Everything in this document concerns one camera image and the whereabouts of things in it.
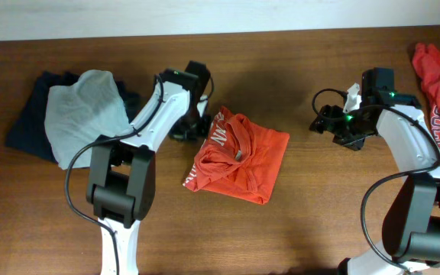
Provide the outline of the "orange printed t-shirt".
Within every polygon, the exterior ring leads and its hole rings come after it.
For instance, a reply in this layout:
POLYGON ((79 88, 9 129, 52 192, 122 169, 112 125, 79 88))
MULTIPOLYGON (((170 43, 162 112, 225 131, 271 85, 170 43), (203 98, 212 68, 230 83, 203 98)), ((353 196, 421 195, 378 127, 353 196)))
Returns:
POLYGON ((243 199, 269 202, 290 135, 264 128, 222 106, 183 186, 243 199))

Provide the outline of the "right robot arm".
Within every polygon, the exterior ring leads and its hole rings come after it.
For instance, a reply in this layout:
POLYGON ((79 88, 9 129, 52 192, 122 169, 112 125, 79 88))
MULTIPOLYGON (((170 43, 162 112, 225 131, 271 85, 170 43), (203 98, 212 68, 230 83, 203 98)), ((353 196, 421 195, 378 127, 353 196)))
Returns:
POLYGON ((367 70, 361 83, 339 91, 343 106, 316 108, 310 131, 330 132, 333 141, 360 150, 368 137, 385 140, 398 173, 376 181, 364 194, 361 228, 368 251, 346 258, 338 274, 421 274, 440 267, 440 149, 427 128, 422 106, 414 95, 397 92, 392 69, 367 70), (382 238, 372 241, 366 208, 377 187, 403 179, 382 226, 382 238))

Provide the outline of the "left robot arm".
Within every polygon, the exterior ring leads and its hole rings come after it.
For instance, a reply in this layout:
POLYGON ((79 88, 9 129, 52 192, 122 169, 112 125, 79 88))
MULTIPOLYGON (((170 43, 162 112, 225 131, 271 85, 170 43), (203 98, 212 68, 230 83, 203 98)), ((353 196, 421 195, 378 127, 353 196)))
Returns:
POLYGON ((103 274, 138 273, 138 230, 152 206, 156 152, 165 138, 205 138, 210 115, 205 110, 213 87, 206 65, 189 61, 183 70, 156 75, 154 93, 120 140, 98 138, 91 152, 86 201, 102 230, 103 274))

